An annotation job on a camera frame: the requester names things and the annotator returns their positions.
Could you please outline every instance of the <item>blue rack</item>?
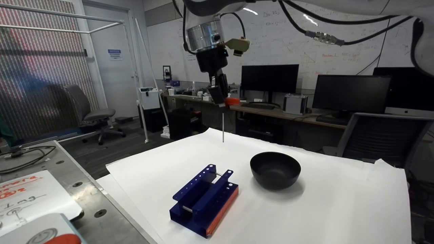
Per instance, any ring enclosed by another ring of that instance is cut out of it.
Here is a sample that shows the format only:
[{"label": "blue rack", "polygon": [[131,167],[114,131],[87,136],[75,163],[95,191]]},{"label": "blue rack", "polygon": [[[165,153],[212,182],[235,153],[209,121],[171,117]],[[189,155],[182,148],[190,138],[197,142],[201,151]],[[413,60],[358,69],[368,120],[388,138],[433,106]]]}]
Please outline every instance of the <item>blue rack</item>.
[{"label": "blue rack", "polygon": [[171,219],[207,238],[212,237],[239,195],[239,185],[228,181],[232,173],[228,169],[213,182],[219,174],[216,165],[204,167],[174,195],[178,203],[170,209]]}]

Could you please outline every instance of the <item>white tabletop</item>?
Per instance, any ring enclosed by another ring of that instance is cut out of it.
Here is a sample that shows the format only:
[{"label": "white tabletop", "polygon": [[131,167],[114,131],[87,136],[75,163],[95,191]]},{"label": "white tabletop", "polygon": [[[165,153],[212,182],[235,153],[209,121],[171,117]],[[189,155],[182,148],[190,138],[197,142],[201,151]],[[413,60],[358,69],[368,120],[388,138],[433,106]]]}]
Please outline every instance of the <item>white tabletop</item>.
[{"label": "white tabletop", "polygon": [[[301,163],[288,189],[264,189],[250,158],[283,151]],[[208,163],[240,195],[209,239],[170,218],[173,195]],[[99,182],[158,242],[410,244],[406,173],[379,159],[367,163],[221,131],[181,139],[108,165]]]}]

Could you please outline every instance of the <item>keyboard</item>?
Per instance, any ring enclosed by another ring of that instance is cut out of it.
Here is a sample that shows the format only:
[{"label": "keyboard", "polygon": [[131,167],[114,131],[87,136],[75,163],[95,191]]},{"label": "keyboard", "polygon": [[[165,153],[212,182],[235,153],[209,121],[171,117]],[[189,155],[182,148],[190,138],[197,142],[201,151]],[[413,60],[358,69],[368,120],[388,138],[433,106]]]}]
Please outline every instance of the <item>keyboard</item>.
[{"label": "keyboard", "polygon": [[346,117],[335,117],[335,116],[329,116],[329,115],[319,115],[316,116],[318,121],[325,121],[325,123],[335,123],[335,124],[349,124],[350,119]]},{"label": "keyboard", "polygon": [[262,108],[262,109],[274,109],[276,104],[270,102],[245,102],[242,106],[251,106],[251,108]]}]

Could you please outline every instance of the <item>black bowl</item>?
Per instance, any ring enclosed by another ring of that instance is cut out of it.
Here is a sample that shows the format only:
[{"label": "black bowl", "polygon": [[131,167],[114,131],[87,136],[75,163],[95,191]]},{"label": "black bowl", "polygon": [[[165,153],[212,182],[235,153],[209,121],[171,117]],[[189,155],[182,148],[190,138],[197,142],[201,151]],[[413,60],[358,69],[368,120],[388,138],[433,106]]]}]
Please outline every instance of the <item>black bowl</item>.
[{"label": "black bowl", "polygon": [[301,172],[297,159],[276,151],[254,155],[250,166],[257,181],[268,189],[284,189],[293,185]]}]

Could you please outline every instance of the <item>computer monitor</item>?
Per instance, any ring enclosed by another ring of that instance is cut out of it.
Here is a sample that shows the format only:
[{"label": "computer monitor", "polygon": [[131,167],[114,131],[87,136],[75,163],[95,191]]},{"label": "computer monitor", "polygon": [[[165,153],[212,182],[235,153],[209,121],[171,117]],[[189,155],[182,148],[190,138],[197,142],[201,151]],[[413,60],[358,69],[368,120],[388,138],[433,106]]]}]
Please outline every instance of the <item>computer monitor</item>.
[{"label": "computer monitor", "polygon": [[376,67],[375,75],[391,77],[386,112],[434,115],[434,77],[417,67]]},{"label": "computer monitor", "polygon": [[337,112],[384,112],[390,77],[326,75],[318,77],[314,106]]},{"label": "computer monitor", "polygon": [[242,89],[295,93],[297,77],[299,64],[243,66]]}]

